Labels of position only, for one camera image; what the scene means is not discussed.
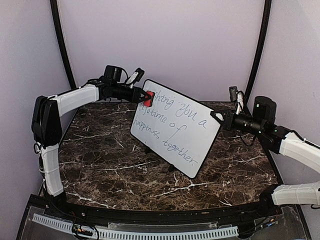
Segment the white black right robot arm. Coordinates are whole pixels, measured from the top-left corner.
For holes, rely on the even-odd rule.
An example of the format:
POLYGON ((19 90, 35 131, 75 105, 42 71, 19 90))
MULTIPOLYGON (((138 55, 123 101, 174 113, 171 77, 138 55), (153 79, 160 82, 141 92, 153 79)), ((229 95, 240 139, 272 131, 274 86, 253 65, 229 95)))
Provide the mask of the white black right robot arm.
MULTIPOLYGON (((263 147, 277 155, 290 158, 310 168, 320 171, 319 145, 303 138, 296 130, 276 125, 277 104, 266 96, 254 99, 252 114, 225 109, 211 111, 210 115, 224 130, 249 133, 258 138, 263 147)), ((309 205, 320 208, 319 181, 300 184, 272 184, 260 195, 255 205, 255 213, 266 217, 276 206, 309 205)))

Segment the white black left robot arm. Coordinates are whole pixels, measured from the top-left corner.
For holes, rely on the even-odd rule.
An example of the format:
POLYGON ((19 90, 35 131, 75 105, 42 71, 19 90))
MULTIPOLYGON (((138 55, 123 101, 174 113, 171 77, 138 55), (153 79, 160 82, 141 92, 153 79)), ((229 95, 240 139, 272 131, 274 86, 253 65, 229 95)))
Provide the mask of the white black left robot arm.
POLYGON ((149 101, 152 97, 140 87, 92 81, 84 86, 53 96, 39 96, 34 105, 31 130, 35 152, 40 156, 39 170, 45 190, 57 197, 64 192, 60 177, 59 145, 63 136, 61 117, 86 104, 108 98, 131 103, 149 101))

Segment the white whiteboard black frame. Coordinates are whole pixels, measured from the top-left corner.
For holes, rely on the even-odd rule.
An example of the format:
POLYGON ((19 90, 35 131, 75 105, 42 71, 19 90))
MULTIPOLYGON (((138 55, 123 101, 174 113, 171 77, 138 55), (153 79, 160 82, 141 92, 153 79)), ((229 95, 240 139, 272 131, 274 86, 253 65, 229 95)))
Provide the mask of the white whiteboard black frame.
POLYGON ((130 133, 154 153, 193 179, 221 129, 212 109, 151 79, 143 90, 154 93, 152 105, 137 105, 130 133))

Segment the red bone-shaped eraser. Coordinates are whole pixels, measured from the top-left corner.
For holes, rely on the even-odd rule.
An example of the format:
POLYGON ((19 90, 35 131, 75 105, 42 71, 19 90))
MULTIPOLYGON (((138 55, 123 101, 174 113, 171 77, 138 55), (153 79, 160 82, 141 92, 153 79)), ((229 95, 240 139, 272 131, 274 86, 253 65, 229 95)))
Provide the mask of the red bone-shaped eraser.
POLYGON ((151 107, 153 105, 154 96, 155 93, 153 91, 147 90, 143 105, 147 108, 151 107))

